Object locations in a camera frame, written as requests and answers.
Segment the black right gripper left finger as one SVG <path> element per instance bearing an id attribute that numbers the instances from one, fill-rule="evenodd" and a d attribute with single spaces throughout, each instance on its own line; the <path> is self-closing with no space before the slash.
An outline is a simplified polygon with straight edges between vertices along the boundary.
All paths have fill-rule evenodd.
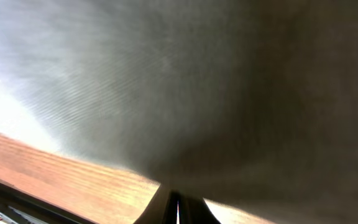
<path id="1" fill-rule="evenodd" d="M 179 195 L 160 185 L 134 224 L 176 224 Z"/>

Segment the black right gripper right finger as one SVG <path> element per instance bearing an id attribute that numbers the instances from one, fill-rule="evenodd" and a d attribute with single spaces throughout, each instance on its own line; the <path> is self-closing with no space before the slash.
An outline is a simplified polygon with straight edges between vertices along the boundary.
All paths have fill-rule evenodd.
<path id="1" fill-rule="evenodd" d="M 178 212 L 180 224 L 221 224 L 203 199 L 180 195 Z"/>

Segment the grey cotton shorts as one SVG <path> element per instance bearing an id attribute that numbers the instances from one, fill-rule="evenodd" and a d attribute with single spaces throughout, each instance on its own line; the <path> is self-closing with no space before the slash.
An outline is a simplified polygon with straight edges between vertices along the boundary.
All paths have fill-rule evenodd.
<path id="1" fill-rule="evenodd" d="M 0 1 L 0 132 L 277 223 L 358 223 L 358 0 Z"/>

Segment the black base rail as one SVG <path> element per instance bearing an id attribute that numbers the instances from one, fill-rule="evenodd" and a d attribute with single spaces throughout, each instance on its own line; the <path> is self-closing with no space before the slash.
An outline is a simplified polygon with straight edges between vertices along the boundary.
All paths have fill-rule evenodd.
<path id="1" fill-rule="evenodd" d="M 0 183 L 0 223 L 94 224 L 94 222 Z"/>

